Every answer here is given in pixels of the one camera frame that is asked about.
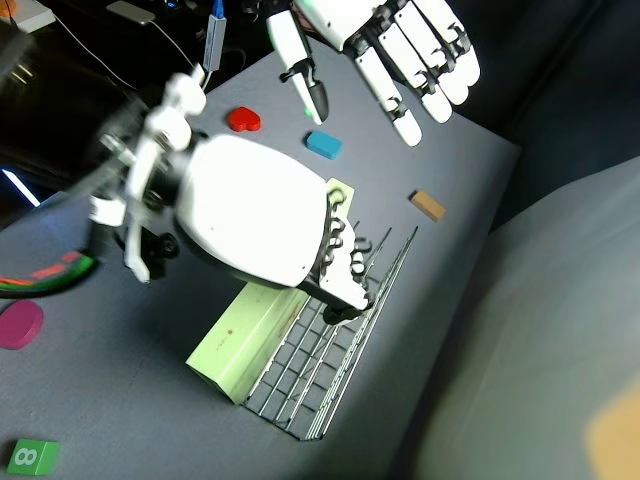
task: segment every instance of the white cable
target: white cable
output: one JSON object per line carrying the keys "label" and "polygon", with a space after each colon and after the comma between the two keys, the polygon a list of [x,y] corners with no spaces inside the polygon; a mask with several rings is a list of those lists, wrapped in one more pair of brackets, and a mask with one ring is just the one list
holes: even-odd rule
{"label": "white cable", "polygon": [[10,172],[9,170],[2,170],[2,172],[7,176],[7,178],[9,180],[11,180],[11,183],[13,183],[15,185],[15,187],[20,190],[20,193],[22,193],[22,195],[25,196],[25,198],[27,200],[29,200],[29,202],[31,202],[31,205],[33,205],[34,207],[39,207],[40,206],[40,201],[36,198],[36,196],[31,193],[31,191],[27,188],[27,186],[22,183],[22,181],[16,176],[15,173]]}
{"label": "white cable", "polygon": [[84,43],[82,43],[82,42],[80,41],[80,39],[78,39],[78,37],[76,37],[76,36],[73,34],[73,32],[72,32],[71,30],[69,30],[69,27],[67,27],[67,26],[62,22],[62,20],[60,20],[56,15],[54,15],[53,17],[58,21],[58,23],[59,23],[60,25],[62,25],[62,27],[63,27],[63,28],[64,28],[64,29],[69,33],[69,35],[71,35],[71,36],[73,37],[73,39],[74,39],[76,42],[78,42],[78,44],[79,44],[82,48],[84,48],[84,49],[87,51],[87,53],[88,53],[89,55],[91,55],[91,56],[92,56],[93,58],[95,58],[98,62],[100,62],[100,64],[101,64],[104,68],[106,68],[106,69],[107,69],[107,71],[108,71],[111,75],[113,75],[113,76],[114,76],[114,77],[115,77],[115,78],[116,78],[120,83],[122,83],[123,85],[126,85],[126,86],[127,86],[127,87],[129,87],[131,90],[136,90],[136,87],[134,87],[133,85],[131,85],[131,84],[129,84],[129,83],[127,83],[127,82],[125,82],[124,80],[122,80],[118,75],[116,75],[116,73],[115,73],[113,70],[111,70],[111,69],[107,66],[107,64],[106,64],[106,63],[104,63],[102,60],[100,60],[100,59],[97,57],[97,55],[95,55],[91,50],[89,50],[87,47],[85,47]]}
{"label": "white cable", "polygon": [[153,25],[154,27],[156,27],[158,30],[160,30],[160,33],[162,33],[165,37],[167,37],[167,40],[169,40],[171,43],[173,43],[173,46],[178,49],[178,51],[182,54],[182,56],[185,58],[185,60],[187,62],[189,62],[189,65],[191,65],[193,67],[193,63],[191,62],[191,60],[189,60],[189,57],[187,57],[187,55],[182,51],[180,46],[176,42],[173,41],[173,38],[171,38],[169,35],[167,35],[167,32],[162,30],[162,28],[160,28],[160,25],[158,25],[156,22],[151,21],[149,23],[151,25]]}
{"label": "white cable", "polygon": [[209,80],[211,80],[211,74],[212,74],[212,73],[213,73],[213,72],[209,72],[209,73],[207,73],[207,76],[206,76],[206,77],[205,77],[205,79],[204,79],[204,83],[202,84],[202,91],[203,91],[203,92],[205,92],[205,93],[206,93],[206,91],[205,91],[205,90],[206,90],[206,88],[207,88],[207,85],[209,84]]}

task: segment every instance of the number 8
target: number 8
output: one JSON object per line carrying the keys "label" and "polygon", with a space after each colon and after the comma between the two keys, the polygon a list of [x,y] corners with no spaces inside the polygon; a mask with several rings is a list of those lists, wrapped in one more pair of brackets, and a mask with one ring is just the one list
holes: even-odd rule
{"label": "number 8", "polygon": [[38,457],[38,451],[35,449],[27,450],[26,448],[21,448],[16,453],[16,457],[14,462],[16,465],[33,465],[33,462],[36,461]]}

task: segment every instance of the white light strip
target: white light strip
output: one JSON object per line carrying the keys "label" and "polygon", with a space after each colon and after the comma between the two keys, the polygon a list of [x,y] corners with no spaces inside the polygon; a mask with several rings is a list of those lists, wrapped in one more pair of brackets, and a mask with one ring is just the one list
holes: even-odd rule
{"label": "white light strip", "polygon": [[11,180],[11,183],[13,183],[16,186],[16,188],[20,190],[20,192],[26,197],[27,200],[31,202],[31,204],[34,207],[40,206],[40,201],[36,198],[36,196],[33,193],[29,191],[27,186],[24,183],[22,183],[18,177],[16,177],[15,173],[10,172],[8,170],[4,170],[4,169],[2,170],[2,172],[7,176],[9,180]]}

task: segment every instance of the pink round block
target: pink round block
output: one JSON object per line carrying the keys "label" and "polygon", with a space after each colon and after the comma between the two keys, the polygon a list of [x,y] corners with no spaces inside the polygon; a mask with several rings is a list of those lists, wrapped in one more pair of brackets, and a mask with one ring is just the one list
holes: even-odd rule
{"label": "pink round block", "polygon": [[12,303],[0,314],[0,347],[19,350],[29,345],[44,323],[42,309],[30,300]]}

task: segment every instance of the brown block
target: brown block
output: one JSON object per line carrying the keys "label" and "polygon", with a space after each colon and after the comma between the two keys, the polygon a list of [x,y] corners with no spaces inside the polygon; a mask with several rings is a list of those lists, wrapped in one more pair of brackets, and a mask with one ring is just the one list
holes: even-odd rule
{"label": "brown block", "polygon": [[422,211],[434,222],[442,220],[447,209],[440,205],[431,195],[422,190],[418,190],[411,196],[411,203]]}

